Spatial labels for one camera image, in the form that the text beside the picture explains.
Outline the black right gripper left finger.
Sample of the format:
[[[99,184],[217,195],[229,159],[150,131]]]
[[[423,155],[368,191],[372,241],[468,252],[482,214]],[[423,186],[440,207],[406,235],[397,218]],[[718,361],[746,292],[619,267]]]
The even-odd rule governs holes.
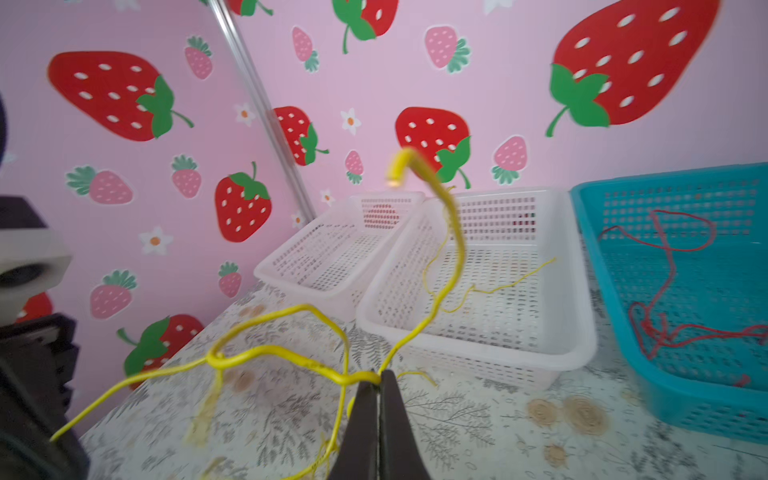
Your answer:
[[[345,435],[328,480],[376,480],[378,457],[378,390],[358,385]]]

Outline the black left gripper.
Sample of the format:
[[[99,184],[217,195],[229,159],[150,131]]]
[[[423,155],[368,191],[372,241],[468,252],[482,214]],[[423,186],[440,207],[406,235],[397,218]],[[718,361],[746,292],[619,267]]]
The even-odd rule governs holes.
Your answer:
[[[90,461],[66,423],[79,347],[76,322],[56,313],[1,329],[1,477],[85,479]]]

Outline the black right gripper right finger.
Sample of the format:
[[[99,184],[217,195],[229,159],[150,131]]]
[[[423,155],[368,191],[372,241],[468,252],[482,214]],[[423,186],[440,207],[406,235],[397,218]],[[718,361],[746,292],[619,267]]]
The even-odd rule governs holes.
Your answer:
[[[408,420],[405,404],[391,370],[379,386],[379,478],[430,480]]]

